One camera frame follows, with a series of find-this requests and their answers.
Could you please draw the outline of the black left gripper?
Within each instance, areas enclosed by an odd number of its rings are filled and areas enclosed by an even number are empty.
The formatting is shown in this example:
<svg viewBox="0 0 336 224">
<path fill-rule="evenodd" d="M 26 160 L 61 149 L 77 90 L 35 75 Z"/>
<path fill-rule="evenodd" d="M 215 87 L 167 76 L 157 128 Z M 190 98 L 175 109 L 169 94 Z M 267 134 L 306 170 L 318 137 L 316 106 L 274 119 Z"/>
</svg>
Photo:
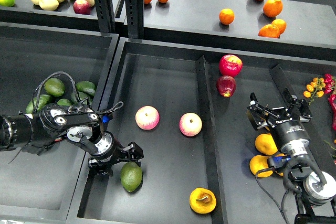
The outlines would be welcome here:
<svg viewBox="0 0 336 224">
<path fill-rule="evenodd" d="M 144 154 L 143 149 L 136 142 L 131 142 L 123 148 L 110 132 L 103 132 L 101 139 L 95 146 L 98 152 L 88 158 L 88 167 L 95 175 L 112 177 L 112 165 L 121 161 L 135 162 L 141 167 L 141 159 L 144 158 Z"/>
</svg>

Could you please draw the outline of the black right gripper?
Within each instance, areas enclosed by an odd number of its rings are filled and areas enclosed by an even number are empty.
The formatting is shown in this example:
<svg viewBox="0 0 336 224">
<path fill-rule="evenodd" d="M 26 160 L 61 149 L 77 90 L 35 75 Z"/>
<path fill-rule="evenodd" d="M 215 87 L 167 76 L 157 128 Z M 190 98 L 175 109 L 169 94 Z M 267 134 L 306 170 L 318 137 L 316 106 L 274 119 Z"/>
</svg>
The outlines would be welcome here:
<svg viewBox="0 0 336 224">
<path fill-rule="evenodd" d="M 272 110 L 258 103 L 255 93 L 250 94 L 250 104 L 246 115 L 254 128 L 260 130 L 268 127 L 275 145 L 281 153 L 307 153 L 306 148 L 310 137 L 301 122 L 307 123 L 312 114 L 305 99 L 298 99 L 285 88 L 281 95 L 287 103 L 287 108 L 279 107 Z M 300 112 L 298 120 L 294 120 L 294 108 Z"/>
</svg>

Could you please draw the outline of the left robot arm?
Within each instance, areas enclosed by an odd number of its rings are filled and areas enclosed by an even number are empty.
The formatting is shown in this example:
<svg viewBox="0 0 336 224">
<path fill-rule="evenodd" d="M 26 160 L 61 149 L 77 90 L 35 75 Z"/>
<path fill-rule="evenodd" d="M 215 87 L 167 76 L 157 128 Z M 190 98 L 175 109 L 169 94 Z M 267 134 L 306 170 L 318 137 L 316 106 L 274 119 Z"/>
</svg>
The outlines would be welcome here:
<svg viewBox="0 0 336 224">
<path fill-rule="evenodd" d="M 77 103 L 70 106 L 47 104 L 38 110 L 43 85 L 52 77 L 69 78 Z M 80 99 L 76 83 L 66 72 L 54 72 L 36 88 L 32 97 L 32 113 L 14 116 L 1 115 L 1 151 L 13 151 L 40 155 L 64 140 L 87 152 L 89 168 L 96 174 L 112 175 L 112 166 L 120 162 L 141 164 L 142 148 L 135 142 L 122 146 L 108 131 L 104 123 L 110 121 L 113 112 L 123 107 L 119 101 L 110 109 L 94 111 L 87 98 Z"/>
</svg>

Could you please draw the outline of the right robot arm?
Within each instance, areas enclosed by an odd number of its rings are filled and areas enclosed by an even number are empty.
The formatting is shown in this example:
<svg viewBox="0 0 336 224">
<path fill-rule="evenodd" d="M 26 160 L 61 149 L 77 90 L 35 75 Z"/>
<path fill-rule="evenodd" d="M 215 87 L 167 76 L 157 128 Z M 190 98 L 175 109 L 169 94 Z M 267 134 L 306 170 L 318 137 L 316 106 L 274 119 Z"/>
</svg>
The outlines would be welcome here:
<svg viewBox="0 0 336 224">
<path fill-rule="evenodd" d="M 287 107 L 270 109 L 260 105 L 254 93 L 250 94 L 247 116 L 253 128 L 268 128 L 277 151 L 282 153 L 267 158 L 267 166 L 258 168 L 256 174 L 283 174 L 285 193 L 293 193 L 296 201 L 295 223 L 335 223 L 335 216 L 318 216 L 313 209 L 326 203 L 335 209 L 335 178 L 321 170 L 308 154 L 310 136 L 303 125 L 312 118 L 308 104 L 287 89 L 284 96 Z"/>
</svg>

